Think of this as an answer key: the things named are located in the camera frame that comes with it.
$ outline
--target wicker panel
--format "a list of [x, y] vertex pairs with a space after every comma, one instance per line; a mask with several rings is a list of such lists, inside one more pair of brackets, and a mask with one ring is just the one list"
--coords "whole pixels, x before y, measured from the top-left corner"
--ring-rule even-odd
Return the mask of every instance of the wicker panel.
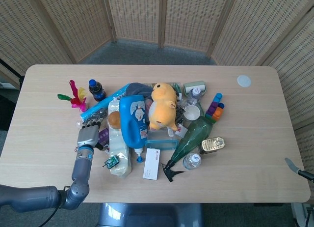
[[167, 0], [165, 45], [205, 52], [226, 0]]
[[109, 0], [117, 38], [158, 42], [159, 0]]
[[235, 0], [212, 57], [219, 65], [255, 65], [309, 0]]
[[40, 0], [76, 61], [111, 39], [103, 0]]
[[293, 125], [314, 117], [314, 18], [270, 66], [278, 72]]
[[0, 0], [0, 57], [24, 75], [34, 64], [67, 64], [27, 0]]
[[[295, 137], [305, 170], [314, 173], [314, 129], [310, 129], [301, 134], [296, 134]], [[313, 201], [314, 184], [309, 182], [309, 185], [311, 190], [311, 201]]]

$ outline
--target building blocks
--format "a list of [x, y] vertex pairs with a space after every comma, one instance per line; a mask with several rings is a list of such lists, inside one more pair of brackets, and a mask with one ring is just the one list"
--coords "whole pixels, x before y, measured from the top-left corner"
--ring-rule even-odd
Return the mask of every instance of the building blocks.
[[213, 124], [220, 119], [223, 113], [223, 109], [225, 107], [223, 103], [220, 103], [221, 99], [222, 94], [217, 93], [205, 114], [205, 117], [209, 119]]

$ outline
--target plush toy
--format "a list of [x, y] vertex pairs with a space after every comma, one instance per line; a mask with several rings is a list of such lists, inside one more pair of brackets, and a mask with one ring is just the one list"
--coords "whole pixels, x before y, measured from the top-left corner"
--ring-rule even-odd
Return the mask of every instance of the plush toy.
[[176, 118], [176, 92], [166, 83], [157, 83], [152, 92], [153, 103], [149, 109], [148, 117], [152, 129], [171, 127], [177, 131]]

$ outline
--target blue plastic jug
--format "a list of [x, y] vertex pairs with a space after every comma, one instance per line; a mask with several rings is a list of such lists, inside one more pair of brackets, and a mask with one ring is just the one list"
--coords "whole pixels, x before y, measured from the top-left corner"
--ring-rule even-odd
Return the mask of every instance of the blue plastic jug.
[[134, 148], [138, 154], [137, 162], [141, 157], [147, 139], [145, 102], [143, 95], [122, 97], [119, 105], [121, 132], [127, 146]]

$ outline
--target purple package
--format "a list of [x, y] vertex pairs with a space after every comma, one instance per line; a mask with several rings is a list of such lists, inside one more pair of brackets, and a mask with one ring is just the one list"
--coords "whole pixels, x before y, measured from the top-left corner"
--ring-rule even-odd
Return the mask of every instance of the purple package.
[[106, 153], [109, 153], [109, 130], [108, 128], [103, 129], [98, 134], [99, 140], [98, 142], [107, 149], [105, 150]]

